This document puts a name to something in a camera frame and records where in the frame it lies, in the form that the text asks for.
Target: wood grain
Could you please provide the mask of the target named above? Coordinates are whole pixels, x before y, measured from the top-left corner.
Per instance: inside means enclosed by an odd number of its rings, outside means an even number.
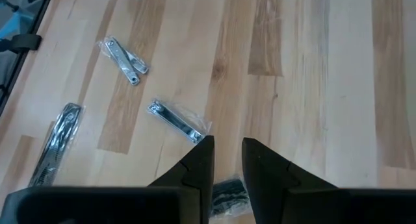
[[[248,136],[338,186],[414,188],[415,6],[52,0],[0,117],[0,203],[27,185],[68,102],[85,110],[55,185],[151,183],[193,147],[147,113],[155,97],[212,121],[215,181],[241,174]],[[99,52],[106,35],[151,64],[138,86]]]

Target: butcher block countertop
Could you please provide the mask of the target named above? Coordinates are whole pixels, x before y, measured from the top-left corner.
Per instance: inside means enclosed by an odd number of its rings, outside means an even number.
[[[0,203],[69,102],[55,185],[152,182],[192,149],[155,97],[212,121],[215,181],[241,174],[247,136],[337,186],[416,188],[415,32],[416,0],[51,0],[0,119]],[[151,64],[138,86],[107,35]]]

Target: wooden table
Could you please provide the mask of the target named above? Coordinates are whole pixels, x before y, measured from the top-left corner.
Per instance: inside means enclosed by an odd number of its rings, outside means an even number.
[[[68,102],[85,112],[55,184],[149,184],[192,148],[146,112],[154,97],[213,122],[216,181],[241,173],[249,136],[338,186],[416,187],[415,6],[51,0],[0,119],[0,199],[27,186]],[[110,34],[151,64],[138,86],[100,54]]]

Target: light wood surface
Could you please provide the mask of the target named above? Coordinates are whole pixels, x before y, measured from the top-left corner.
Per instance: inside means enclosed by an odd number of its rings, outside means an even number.
[[[192,149],[154,97],[213,122],[215,181],[248,136],[337,186],[416,188],[415,22],[416,0],[51,0],[0,119],[0,202],[68,102],[85,112],[55,184],[149,184]],[[100,54],[110,34],[151,64],[138,86]]]

